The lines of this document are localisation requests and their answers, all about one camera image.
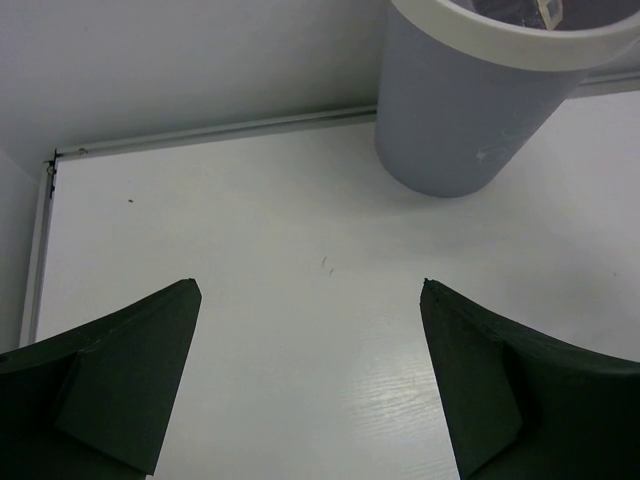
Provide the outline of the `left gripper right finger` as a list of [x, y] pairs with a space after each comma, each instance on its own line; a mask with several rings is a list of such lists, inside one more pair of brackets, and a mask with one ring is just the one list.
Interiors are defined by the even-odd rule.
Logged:
[[636, 479], [639, 365], [425, 280], [424, 333], [463, 479]]

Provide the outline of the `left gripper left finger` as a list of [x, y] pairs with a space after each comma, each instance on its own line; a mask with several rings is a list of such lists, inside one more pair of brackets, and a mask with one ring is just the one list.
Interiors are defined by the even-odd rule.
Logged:
[[4, 479], [154, 474], [202, 295], [177, 281], [1, 356]]

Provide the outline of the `clear bottle cream label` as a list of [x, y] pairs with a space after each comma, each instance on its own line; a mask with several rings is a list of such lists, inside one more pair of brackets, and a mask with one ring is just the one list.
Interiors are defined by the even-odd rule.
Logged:
[[564, 19], [562, 0], [529, 0], [521, 2], [522, 26], [543, 30], [555, 30]]

